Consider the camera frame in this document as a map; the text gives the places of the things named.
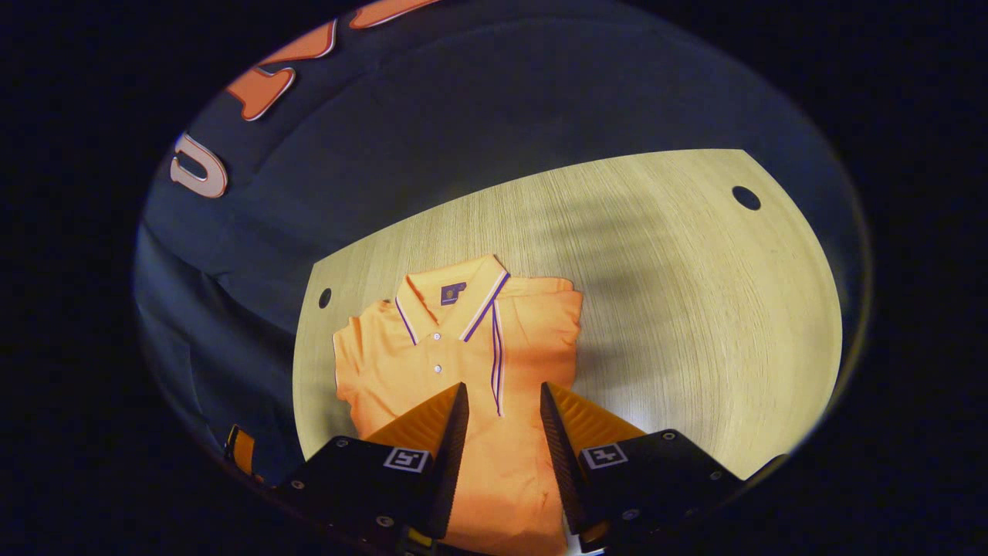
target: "navy fabric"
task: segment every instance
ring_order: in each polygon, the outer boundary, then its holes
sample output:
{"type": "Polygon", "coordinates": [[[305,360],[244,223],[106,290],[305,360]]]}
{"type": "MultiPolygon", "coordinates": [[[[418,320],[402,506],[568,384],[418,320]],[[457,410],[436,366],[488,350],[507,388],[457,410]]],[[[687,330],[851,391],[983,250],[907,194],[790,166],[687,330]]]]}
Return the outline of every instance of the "navy fabric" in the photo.
{"type": "Polygon", "coordinates": [[[151,184],[135,269],[148,356],[211,445],[236,422],[262,475],[301,463],[291,355],[316,261],[456,197],[610,156],[746,150],[817,233],[850,339],[862,246],[846,177],[751,71],[603,0],[443,1],[369,30],[352,17],[325,57],[265,66],[297,77],[259,120],[221,92],[189,124],[227,170],[223,197],[173,183],[171,153],[151,184]]]}

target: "orange polo shirt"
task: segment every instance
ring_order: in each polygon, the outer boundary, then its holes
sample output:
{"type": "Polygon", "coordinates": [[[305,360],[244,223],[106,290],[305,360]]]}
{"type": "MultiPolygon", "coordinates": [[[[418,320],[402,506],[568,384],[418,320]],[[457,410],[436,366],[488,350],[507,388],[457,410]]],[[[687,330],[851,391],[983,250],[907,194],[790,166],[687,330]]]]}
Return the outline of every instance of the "orange polo shirt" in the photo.
{"type": "Polygon", "coordinates": [[[366,438],[458,383],[470,417],[447,544],[561,554],[562,505],[539,386],[576,376],[583,295],[564,278],[512,277],[487,255],[404,277],[333,334],[337,397],[366,438]]]}

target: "wooden table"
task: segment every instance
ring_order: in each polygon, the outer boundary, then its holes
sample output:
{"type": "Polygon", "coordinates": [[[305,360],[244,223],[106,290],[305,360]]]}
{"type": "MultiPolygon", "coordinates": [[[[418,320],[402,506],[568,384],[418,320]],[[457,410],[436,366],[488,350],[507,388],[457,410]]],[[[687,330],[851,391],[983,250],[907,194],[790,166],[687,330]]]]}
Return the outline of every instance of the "wooden table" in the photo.
{"type": "Polygon", "coordinates": [[[306,459],[356,436],[333,332],[405,274],[487,253],[584,293],[577,394],[643,430],[681,430],[742,479],[798,444],[833,392],[837,290],[782,187],[741,150],[620,156],[455,199],[316,263],[292,378],[306,459]],[[742,206],[738,186],[761,208],[742,206]]]}

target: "dark background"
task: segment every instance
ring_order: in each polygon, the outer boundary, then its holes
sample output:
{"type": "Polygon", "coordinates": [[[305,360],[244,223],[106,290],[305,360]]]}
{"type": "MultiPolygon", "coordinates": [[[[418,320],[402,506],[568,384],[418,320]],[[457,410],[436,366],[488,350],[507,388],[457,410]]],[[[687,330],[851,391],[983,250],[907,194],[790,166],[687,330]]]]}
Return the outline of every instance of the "dark background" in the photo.
{"type": "MultiPolygon", "coordinates": [[[[860,188],[877,257],[875,321],[843,403],[686,546],[973,554],[985,527],[975,473],[984,432],[977,383],[959,377],[975,356],[962,336],[933,331],[955,322],[948,311],[978,283],[960,270],[980,255],[959,214],[984,198],[984,15],[974,3],[634,4],[740,59],[807,112],[860,188]],[[970,238],[935,245],[944,231],[970,238]]],[[[357,5],[35,4],[5,18],[19,93],[6,106],[5,204],[15,329],[5,536],[15,551],[318,550],[171,414],[137,350],[129,274],[147,183],[184,123],[242,68],[357,5]]],[[[976,317],[973,304],[960,307],[976,317]]]]}

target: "shirt sleeve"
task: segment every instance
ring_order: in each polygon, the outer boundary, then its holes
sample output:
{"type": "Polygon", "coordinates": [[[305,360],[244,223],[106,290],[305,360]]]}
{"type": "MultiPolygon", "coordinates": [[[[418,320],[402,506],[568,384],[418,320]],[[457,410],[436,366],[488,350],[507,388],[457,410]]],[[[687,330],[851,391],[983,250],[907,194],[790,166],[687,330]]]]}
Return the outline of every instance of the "shirt sleeve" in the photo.
{"type": "Polygon", "coordinates": [[[336,397],[345,402],[350,400],[360,386],[361,366],[364,361],[361,331],[360,320],[350,318],[349,324],[333,334],[336,397]]]}
{"type": "Polygon", "coordinates": [[[580,311],[583,309],[583,294],[572,289],[562,291],[554,296],[555,311],[550,313],[550,326],[555,328],[559,337],[567,344],[575,344],[580,335],[580,311]]]}

